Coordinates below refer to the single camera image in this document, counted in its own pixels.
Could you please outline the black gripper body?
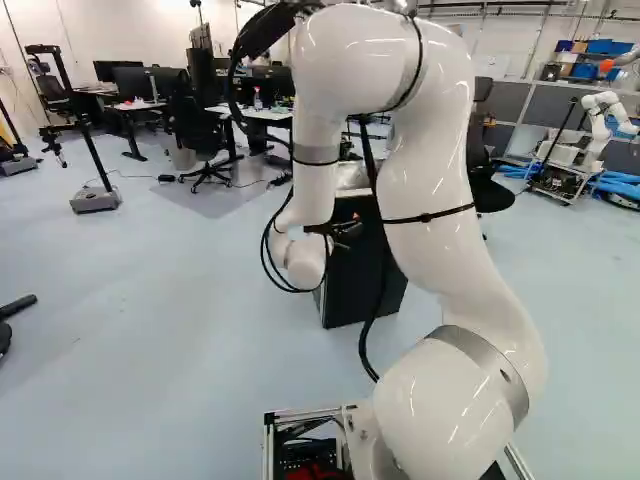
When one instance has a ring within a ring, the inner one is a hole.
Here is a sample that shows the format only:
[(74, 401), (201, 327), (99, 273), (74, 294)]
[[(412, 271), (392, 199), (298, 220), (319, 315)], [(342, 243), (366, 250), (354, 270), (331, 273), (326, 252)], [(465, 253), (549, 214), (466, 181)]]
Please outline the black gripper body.
[(364, 225), (360, 220), (349, 220), (331, 225), (331, 238), (334, 245), (349, 250), (351, 244), (363, 232)]

